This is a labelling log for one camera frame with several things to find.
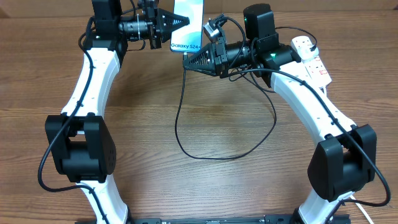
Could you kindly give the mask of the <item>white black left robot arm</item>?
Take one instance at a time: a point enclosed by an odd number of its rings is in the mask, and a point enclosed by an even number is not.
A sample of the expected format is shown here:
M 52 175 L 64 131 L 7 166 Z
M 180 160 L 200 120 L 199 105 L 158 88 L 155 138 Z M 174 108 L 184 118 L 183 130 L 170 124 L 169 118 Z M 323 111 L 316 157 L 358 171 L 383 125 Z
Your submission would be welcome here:
M 45 121 L 45 156 L 52 156 L 72 189 L 83 191 L 96 223 L 132 223 L 113 176 L 116 146 L 104 122 L 106 102 L 130 42 L 158 49 L 190 21 L 159 8 L 157 1 L 135 2 L 130 11 L 123 11 L 118 0 L 93 0 L 92 5 L 94 14 L 78 39 L 84 59 L 74 92 L 61 113 Z

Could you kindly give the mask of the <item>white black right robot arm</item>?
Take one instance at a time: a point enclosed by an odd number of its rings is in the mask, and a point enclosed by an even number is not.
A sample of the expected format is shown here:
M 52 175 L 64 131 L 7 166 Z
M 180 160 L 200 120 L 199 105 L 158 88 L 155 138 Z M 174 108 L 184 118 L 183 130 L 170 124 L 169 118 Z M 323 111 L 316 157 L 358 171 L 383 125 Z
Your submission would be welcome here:
M 251 73 L 261 77 L 293 109 L 310 133 L 315 152 L 307 169 L 312 189 L 292 215 L 267 215 L 266 223 L 349 223 L 336 211 L 354 202 L 354 193 L 374 180 L 377 137 L 369 125 L 357 126 L 322 90 L 327 76 L 318 49 L 306 36 L 280 43 L 268 4 L 243 11 L 246 36 L 228 44 L 222 29 L 225 16 L 203 27 L 209 43 L 185 57 L 183 67 L 213 77 Z

